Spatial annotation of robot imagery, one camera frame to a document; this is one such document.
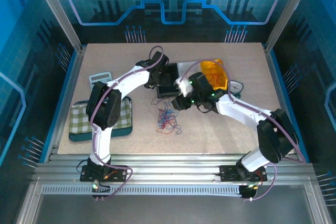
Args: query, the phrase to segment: wooden table surface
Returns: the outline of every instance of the wooden table surface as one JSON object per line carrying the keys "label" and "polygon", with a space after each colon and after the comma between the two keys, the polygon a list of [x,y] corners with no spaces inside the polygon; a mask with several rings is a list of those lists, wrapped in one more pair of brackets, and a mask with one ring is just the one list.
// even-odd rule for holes
{"label": "wooden table surface", "polygon": [[[117,78],[136,62],[148,58],[157,44],[88,44],[72,103],[90,97],[89,76],[111,72]],[[274,84],[260,43],[169,43],[159,44],[170,63],[199,59],[221,59],[233,80],[241,81],[241,99],[263,109],[279,108]],[[132,99],[133,131],[128,136],[111,139],[111,153],[245,153],[258,145],[257,134],[232,118],[215,113],[202,114],[196,107],[178,111],[182,134],[156,132],[158,111],[150,105],[156,90],[138,87]],[[69,140],[69,114],[60,140],[58,154],[89,154],[91,141]]]}

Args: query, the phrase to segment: metal rod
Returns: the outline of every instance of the metal rod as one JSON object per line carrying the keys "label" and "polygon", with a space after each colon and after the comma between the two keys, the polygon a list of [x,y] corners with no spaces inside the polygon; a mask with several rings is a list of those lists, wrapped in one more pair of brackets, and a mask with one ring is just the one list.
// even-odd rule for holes
{"label": "metal rod", "polygon": [[36,153],[36,152],[33,152],[32,150],[30,150],[30,149],[26,148],[24,145],[23,145],[23,146],[21,146],[21,150],[22,150],[22,151],[24,151],[24,150],[26,150],[26,151],[29,151],[30,153],[33,153],[33,154],[35,154],[35,155],[37,155],[37,156],[40,156],[40,155],[41,155],[41,154],[38,154],[38,153]]}
{"label": "metal rod", "polygon": [[336,178],[336,177],[325,178],[325,179],[319,180],[319,182],[326,181],[326,180],[330,180],[330,179],[334,179],[334,178]]}
{"label": "metal rod", "polygon": [[33,158],[33,159],[37,160],[38,162],[40,161],[40,159],[39,159],[39,158],[37,158],[37,157],[34,157],[34,156],[31,156],[31,155],[30,155],[28,152],[26,152],[25,156],[26,156],[26,157],[31,157],[31,158]]}
{"label": "metal rod", "polygon": [[231,36],[231,32],[232,32],[232,29],[234,28],[235,26],[234,25],[231,25],[231,30],[230,30],[230,33],[229,33],[229,40],[230,40],[230,36]]}
{"label": "metal rod", "polygon": [[24,159],[24,160],[26,160],[26,161],[32,162],[32,163],[34,163],[34,164],[37,164],[36,162],[34,162],[34,161],[30,160],[30,159],[27,159],[27,158],[25,158],[25,157],[22,157],[20,154],[17,155],[17,158],[19,158],[19,159],[21,158],[21,159]]}
{"label": "metal rod", "polygon": [[66,68],[66,69],[68,69],[68,66],[67,66],[67,64],[64,62],[64,60],[62,60],[61,59],[61,57],[59,57],[58,56],[58,54],[57,53],[55,53],[55,56],[57,57],[57,59],[63,64],[63,66]]}
{"label": "metal rod", "polygon": [[336,183],[335,181],[332,181],[331,183],[320,185],[320,187],[322,186],[336,186]]}
{"label": "metal rod", "polygon": [[135,43],[137,43],[137,36],[136,36],[136,33],[135,33],[135,26],[132,26],[133,28],[133,32],[134,32],[134,36],[135,36]]}
{"label": "metal rod", "polygon": [[63,29],[65,35],[68,37],[71,45],[75,49],[76,52],[81,52],[83,46],[70,22],[65,11],[62,8],[59,0],[46,0],[49,5],[51,11],[59,22],[61,28]]}
{"label": "metal rod", "polygon": [[62,63],[60,60],[58,60],[57,63],[62,67],[62,69],[63,69],[63,70],[65,71],[65,73],[66,73],[67,70],[66,70],[66,67],[64,67],[63,63]]}
{"label": "metal rod", "polygon": [[125,34],[127,43],[129,43],[129,42],[128,42],[128,37],[127,37],[127,31],[124,31],[124,34]]}
{"label": "metal rod", "polygon": [[36,150],[36,151],[38,151],[38,152],[42,152],[41,150],[39,150],[39,149],[37,149],[37,148],[33,147],[33,145],[32,145],[32,144],[29,144],[29,145],[28,145],[28,148],[32,148],[32,149],[34,149],[34,150]]}
{"label": "metal rod", "polygon": [[237,42],[237,41],[235,41],[235,40],[236,40],[236,37],[237,37],[239,28],[240,28],[240,25],[237,26],[237,30],[236,30],[236,34],[235,34],[235,38],[233,39],[233,42]]}
{"label": "metal rod", "polygon": [[142,31],[141,31],[142,26],[138,26],[138,28],[139,28],[139,30],[140,30],[141,43],[143,43],[143,39],[142,39]]}
{"label": "metal rod", "polygon": [[283,79],[285,78],[285,76],[287,76],[288,73],[290,73],[290,70],[293,69],[293,66],[290,66],[290,68],[287,70],[287,72],[284,74],[284,76],[282,77]]}
{"label": "metal rod", "polygon": [[296,68],[297,68],[298,66],[297,66],[297,64],[295,64],[294,66],[291,66],[290,67],[290,71],[288,70],[287,72],[286,72],[286,74],[284,74],[284,76],[282,77],[283,79],[285,79],[285,78],[287,78]]}
{"label": "metal rod", "polygon": [[64,72],[66,73],[67,71],[65,70],[65,68],[63,67],[63,65],[61,64],[61,62],[58,60],[57,63],[61,66],[61,68],[64,70]]}
{"label": "metal rod", "polygon": [[278,21],[276,22],[272,32],[270,33],[266,41],[266,53],[271,52],[275,43],[278,41],[282,31],[284,30],[287,22],[295,11],[296,7],[299,5],[300,0],[288,0]]}
{"label": "metal rod", "polygon": [[237,36],[236,43],[239,43],[239,38],[240,38],[241,35],[242,35],[242,31],[239,30],[238,33],[239,33],[239,34],[238,34],[238,36]]}
{"label": "metal rod", "polygon": [[299,84],[297,83],[297,84],[295,85],[295,87],[293,87],[293,88],[288,92],[288,94],[290,94],[291,92],[293,92],[298,86],[299,86]]}
{"label": "metal rod", "polygon": [[22,165],[30,166],[31,168],[36,168],[36,166],[34,166],[34,165],[29,165],[29,164],[27,164],[26,161],[23,161],[23,162],[22,162]]}
{"label": "metal rod", "polygon": [[297,74],[298,74],[298,72],[295,72],[295,73],[291,74],[288,78],[286,78],[285,85],[287,85],[293,78],[295,78],[295,76]]}
{"label": "metal rod", "polygon": [[321,191],[330,191],[330,190],[335,190],[336,188],[329,188],[329,189],[324,189],[324,190],[321,190]]}
{"label": "metal rod", "polygon": [[243,35],[244,35],[244,31],[245,31],[245,28],[247,27],[247,25],[243,25],[243,31],[241,32],[241,35],[240,35],[240,38],[239,38],[239,42],[240,40],[242,39]]}
{"label": "metal rod", "polygon": [[44,146],[44,143],[42,141],[40,141],[39,139],[37,139],[35,136],[31,136],[31,139],[36,141],[36,142],[39,142],[40,144],[42,144]]}
{"label": "metal rod", "polygon": [[244,42],[247,33],[248,33],[248,31],[245,31],[245,32],[244,32],[243,39],[242,39],[240,42]]}
{"label": "metal rod", "polygon": [[31,142],[31,143],[35,144],[36,146],[43,148],[43,146],[41,146],[41,145],[39,145],[39,144],[33,142],[33,141],[30,140],[28,137],[25,137],[25,141],[26,141],[26,142],[27,142],[27,141],[28,141],[28,142]]}
{"label": "metal rod", "polygon": [[319,175],[319,176],[316,176],[316,178],[320,178],[320,177],[324,177],[324,176],[329,176],[329,177],[331,177],[331,171],[328,171],[327,173],[325,173],[325,174],[322,174],[322,175]]}
{"label": "metal rod", "polygon": [[61,46],[63,52],[69,57],[69,59],[71,59],[71,55],[69,54],[68,50],[65,48],[64,45],[62,45],[61,43],[59,43],[59,45]]}
{"label": "metal rod", "polygon": [[233,30],[233,31],[232,31],[232,35],[231,35],[231,40],[230,40],[230,43],[232,42],[232,39],[233,39],[233,37],[234,37],[235,33],[236,33],[236,31],[235,31],[235,30]]}
{"label": "metal rod", "polygon": [[139,36],[139,31],[136,31],[136,35],[138,36],[138,43],[140,43],[140,36]]}
{"label": "metal rod", "polygon": [[133,37],[133,31],[130,31],[131,38],[132,38],[132,43],[134,43],[134,37]]}
{"label": "metal rod", "polygon": [[297,84],[298,84],[298,80],[287,89],[287,92],[290,92],[292,89],[295,89],[297,87]]}
{"label": "metal rod", "polygon": [[227,31],[226,31],[226,35],[225,35],[224,42],[227,42],[227,36],[228,36],[229,32],[230,32],[230,30],[227,30]]}
{"label": "metal rod", "polygon": [[295,77],[290,83],[287,84],[286,89],[289,90],[290,87],[297,83],[298,80],[299,78]]}
{"label": "metal rod", "polygon": [[130,40],[130,43],[131,43],[131,35],[130,35],[130,31],[129,31],[129,26],[126,26],[126,29],[127,29],[127,33],[128,33],[128,38]]}
{"label": "metal rod", "polygon": [[144,43],[146,43],[146,32],[142,31],[142,34],[143,34],[143,41],[144,41]]}
{"label": "metal rod", "polygon": [[62,56],[62,58],[65,60],[65,62],[67,63],[67,65],[70,64],[70,60],[68,59],[68,57],[65,55],[64,52],[61,52],[61,50],[59,48],[57,48],[57,51],[59,52],[59,54]]}
{"label": "metal rod", "polygon": [[323,196],[336,196],[336,193],[333,193],[333,194],[325,194]]}

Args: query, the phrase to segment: pink cable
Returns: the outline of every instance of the pink cable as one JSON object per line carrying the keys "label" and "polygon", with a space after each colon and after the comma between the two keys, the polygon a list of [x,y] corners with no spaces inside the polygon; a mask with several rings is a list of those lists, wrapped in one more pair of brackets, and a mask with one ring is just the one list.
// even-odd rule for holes
{"label": "pink cable", "polygon": [[115,190],[112,194],[106,196],[106,197],[102,197],[101,199],[104,200],[104,198],[110,198],[112,196],[114,196],[117,192],[120,191],[120,189],[130,180],[131,176],[133,175],[133,169],[131,167],[127,167],[127,166],[115,166],[115,165],[109,165],[107,163],[105,163],[97,154],[97,148],[96,148],[96,141],[97,141],[97,130],[98,128],[93,124],[93,119],[95,118],[96,114],[97,114],[97,111],[99,109],[99,107],[101,106],[101,104],[103,103],[103,100],[106,98],[106,96],[108,95],[108,93],[118,84],[120,83],[121,81],[123,81],[124,79],[126,79],[128,76],[132,75],[132,74],[136,74],[136,73],[139,73],[139,72],[142,72],[142,71],[146,71],[148,69],[151,69],[153,67],[155,67],[163,58],[163,48],[161,46],[155,46],[153,47],[150,52],[149,52],[149,56],[151,58],[151,54],[152,54],[152,51],[155,49],[155,48],[160,48],[161,49],[161,56],[160,58],[153,64],[153,65],[150,65],[148,67],[145,67],[145,68],[142,68],[142,69],[138,69],[134,72],[130,72],[130,73],[127,73],[125,74],[124,76],[122,76],[118,82],[115,82],[114,84],[112,84],[112,86],[102,95],[102,97],[100,98],[99,102],[97,103],[97,106],[95,108],[95,110],[93,111],[93,114],[91,116],[91,120],[90,120],[90,124],[91,126],[94,128],[94,133],[93,133],[93,140],[92,140],[92,149],[93,149],[93,153],[95,154],[95,157],[97,158],[97,160],[99,162],[101,162],[104,166],[107,166],[107,167],[110,167],[110,168],[113,168],[113,169],[127,169],[127,170],[130,170],[131,173],[130,175],[128,176],[128,178],[124,181],[123,184],[121,184],[121,186]]}
{"label": "pink cable", "polygon": [[261,199],[263,198],[263,196],[265,196],[266,194],[268,194],[269,191],[271,191],[273,185],[274,185],[274,182],[275,182],[275,179],[277,178],[277,173],[278,173],[278,170],[277,170],[277,166],[273,163],[268,163],[267,165],[273,165],[274,167],[274,178],[272,180],[272,183],[270,184],[269,188],[266,190],[266,192],[264,192],[262,195],[258,196],[257,198],[253,198],[253,199],[243,199],[244,202],[246,201],[254,201],[254,200],[257,200],[257,199]]}

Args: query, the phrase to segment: black cable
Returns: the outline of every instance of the black cable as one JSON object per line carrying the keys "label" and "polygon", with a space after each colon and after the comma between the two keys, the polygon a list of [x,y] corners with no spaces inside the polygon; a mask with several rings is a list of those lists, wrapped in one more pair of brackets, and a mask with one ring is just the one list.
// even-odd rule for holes
{"label": "black cable", "polygon": [[100,181],[99,181],[99,186],[104,187],[104,188],[111,189],[111,187],[103,185]]}
{"label": "black cable", "polygon": [[207,111],[202,111],[202,110],[199,109],[200,105],[197,105],[196,107],[197,107],[197,109],[198,109],[199,111],[201,111],[203,114],[209,113],[209,112],[213,109],[213,108],[211,108],[211,109],[209,109],[209,110],[207,110]]}
{"label": "black cable", "polygon": [[83,163],[83,162],[85,162],[87,159],[84,159],[84,160],[82,160],[81,162],[79,162],[79,164],[76,166],[76,171],[78,171],[79,173],[81,173],[81,171],[80,170],[78,170],[78,167]]}

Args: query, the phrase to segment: robotic arm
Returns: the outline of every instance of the robotic arm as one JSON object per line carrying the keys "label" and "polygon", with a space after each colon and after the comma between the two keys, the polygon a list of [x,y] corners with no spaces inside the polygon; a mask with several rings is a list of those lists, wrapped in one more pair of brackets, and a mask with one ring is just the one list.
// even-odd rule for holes
{"label": "robotic arm", "polygon": [[[165,65],[168,61],[166,55],[156,52],[152,59],[138,62],[133,69],[123,76],[108,83],[95,83],[86,113],[91,120],[93,112],[97,110],[93,118],[93,124],[97,129],[95,132],[94,129],[92,130],[92,137],[95,135],[96,139],[93,137],[93,149],[87,164],[90,168],[90,176],[85,176],[86,178],[81,176],[81,181],[93,181],[93,179],[100,181],[111,174],[111,168],[104,166],[104,163],[110,163],[111,132],[120,116],[121,100],[141,85],[144,85],[145,88],[169,86],[174,80],[171,80],[169,73],[165,72]],[[277,129],[272,121],[265,119],[262,113],[275,119],[295,139],[295,143],[298,143],[296,133],[283,110],[278,109],[272,112],[252,106],[237,98],[231,99],[227,91],[222,89],[214,91],[201,72],[191,75],[188,79],[178,78],[175,84],[178,85],[181,92],[172,101],[175,109],[186,110],[195,105],[200,110],[202,106],[206,109],[206,111],[200,110],[203,113],[215,112],[230,116],[257,132],[259,146],[243,156],[234,168],[236,174],[240,177],[240,181],[255,182],[256,177],[254,175],[257,170],[264,171],[264,166],[269,162],[278,163],[293,149],[283,133]],[[112,85],[113,89],[107,95],[108,100],[97,106],[102,96]],[[242,104],[254,108],[257,112],[247,109]],[[123,175],[123,180],[111,181],[124,181],[125,172]]]}
{"label": "robotic arm", "polygon": [[242,179],[248,180],[251,173],[270,162],[279,163],[293,149],[283,132],[271,120],[266,119],[265,115],[275,119],[295,144],[298,144],[296,132],[284,110],[264,110],[237,98],[231,99],[227,91],[222,89],[214,91],[201,72],[191,75],[188,80],[178,78],[175,83],[181,92],[172,101],[175,109],[186,110],[192,105],[199,109],[202,105],[207,110],[202,111],[203,113],[213,111],[229,116],[249,126],[258,134],[259,146],[243,156],[236,164],[237,173]]}

